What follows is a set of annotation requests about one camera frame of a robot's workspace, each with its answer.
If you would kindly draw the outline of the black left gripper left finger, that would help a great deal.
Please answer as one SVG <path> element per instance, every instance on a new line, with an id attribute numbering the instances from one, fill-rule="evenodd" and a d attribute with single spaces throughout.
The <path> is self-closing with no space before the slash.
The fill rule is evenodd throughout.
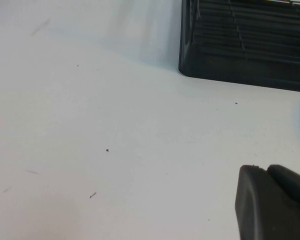
<path id="1" fill-rule="evenodd" d="M 300 240 L 300 206 L 267 169 L 240 167 L 235 212 L 242 240 Z"/>

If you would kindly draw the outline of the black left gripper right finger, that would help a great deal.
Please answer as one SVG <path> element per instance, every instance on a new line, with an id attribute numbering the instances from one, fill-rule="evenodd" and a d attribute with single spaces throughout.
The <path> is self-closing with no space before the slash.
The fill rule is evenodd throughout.
<path id="1" fill-rule="evenodd" d="M 278 164 L 270 165 L 267 172 L 283 191 L 300 206 L 300 174 Z"/>

